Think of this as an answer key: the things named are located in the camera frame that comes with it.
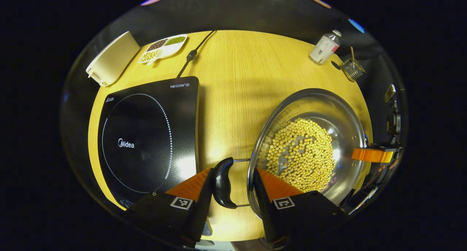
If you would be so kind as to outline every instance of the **wood grain surface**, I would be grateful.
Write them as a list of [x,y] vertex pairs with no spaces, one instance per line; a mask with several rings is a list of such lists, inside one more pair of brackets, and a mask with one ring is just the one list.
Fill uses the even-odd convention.
[[[157,60],[151,66],[138,63],[147,48],[143,46],[113,85],[100,88],[88,133],[89,155],[95,173],[100,172],[97,137],[105,97],[135,85],[174,78],[184,65],[186,55],[208,33],[188,34],[185,45],[176,55]],[[214,167],[227,157],[249,158],[263,124],[275,107],[287,96],[306,88],[322,88],[342,97],[360,118],[369,141],[373,141],[367,105],[357,83],[347,80],[344,73],[331,64],[331,61],[342,63],[335,54],[322,66],[312,63],[308,59],[312,48],[312,44],[293,38],[240,30],[220,30],[205,41],[182,74],[182,77],[196,76],[201,85],[200,170]],[[247,168],[248,162],[235,163],[229,173],[231,198],[238,205],[248,203]],[[355,188],[362,186],[368,171],[369,163],[365,163]],[[102,185],[103,177],[96,175],[96,178]],[[208,219],[213,233],[203,239],[241,241],[264,236],[262,221],[248,206],[228,209],[212,199]]]

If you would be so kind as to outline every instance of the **wire basket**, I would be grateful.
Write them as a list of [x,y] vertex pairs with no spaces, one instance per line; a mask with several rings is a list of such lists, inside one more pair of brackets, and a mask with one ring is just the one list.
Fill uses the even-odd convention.
[[358,63],[358,61],[355,59],[352,60],[351,58],[342,63],[340,68],[347,76],[347,78],[352,82],[358,80],[365,73],[365,70],[360,65],[360,63]]

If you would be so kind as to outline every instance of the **bottle cap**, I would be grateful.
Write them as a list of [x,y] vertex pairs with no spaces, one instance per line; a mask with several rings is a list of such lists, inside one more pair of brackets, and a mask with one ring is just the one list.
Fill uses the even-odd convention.
[[342,34],[337,30],[333,30],[332,33],[334,33],[335,35],[338,35],[338,36],[342,36]]

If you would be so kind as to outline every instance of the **white tray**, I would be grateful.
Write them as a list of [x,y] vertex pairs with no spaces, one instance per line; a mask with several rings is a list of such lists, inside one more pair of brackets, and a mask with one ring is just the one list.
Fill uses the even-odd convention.
[[[182,42],[180,42],[180,43],[175,43],[175,44],[172,44],[172,45],[166,45],[166,44],[169,42],[170,39],[172,39],[172,38],[178,38],[179,36],[183,36],[183,37],[185,37],[185,39],[184,39]],[[180,50],[180,48],[182,48],[183,44],[185,44],[185,41],[186,41],[187,38],[188,38],[188,35],[186,35],[186,34],[180,34],[180,35],[170,36],[170,37],[168,37],[168,38],[162,38],[162,39],[160,39],[160,40],[167,39],[167,41],[164,43],[164,45],[162,45],[162,47],[157,48],[157,49],[153,49],[153,50],[150,50],[150,51],[145,51],[145,52],[141,55],[141,57],[140,57],[140,59],[138,60],[138,62],[141,63],[141,64],[147,63],[148,61],[150,61],[150,59],[149,59],[149,60],[146,60],[146,61],[141,61],[141,58],[142,58],[146,53],[154,52],[154,51],[156,51],[156,50],[159,50],[159,53],[157,53],[157,55],[156,55],[156,57],[157,57],[158,59],[159,59],[159,58],[168,58],[168,57],[170,57],[171,55],[175,55],[175,53],[177,53],[177,52]]]

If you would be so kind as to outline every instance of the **white container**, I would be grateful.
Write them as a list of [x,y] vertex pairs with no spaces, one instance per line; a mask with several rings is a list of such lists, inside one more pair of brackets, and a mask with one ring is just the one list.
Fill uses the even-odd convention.
[[101,86],[109,86],[140,50],[130,31],[110,42],[90,63],[86,72]]
[[[178,38],[178,37],[180,37],[180,36],[185,37],[185,39],[184,39],[182,42],[175,43],[175,44],[172,44],[172,45],[167,45],[167,43],[169,42],[169,40],[171,40],[172,38]],[[157,49],[153,49],[153,50],[150,50],[150,51],[145,51],[145,52],[141,55],[141,57],[140,57],[140,59],[139,59],[138,62],[139,62],[139,63],[147,63],[147,62],[149,62],[150,59],[149,59],[149,60],[142,61],[142,57],[143,57],[146,53],[152,52],[152,51],[156,51],[156,50],[158,50],[158,53],[157,53],[157,55],[156,55],[155,58],[168,58],[168,57],[170,57],[171,55],[175,55],[175,54],[180,50],[180,48],[182,48],[183,44],[185,44],[185,41],[186,41],[187,38],[188,38],[188,35],[187,35],[187,34],[180,34],[180,35],[170,36],[170,37],[168,37],[168,38],[162,38],[162,39],[160,39],[160,40],[167,39],[167,41],[164,43],[164,45],[162,45],[162,47],[157,48]]]
[[313,63],[322,65],[340,46],[341,36],[342,34],[337,30],[333,30],[332,33],[323,35],[308,55],[308,58],[310,58]]

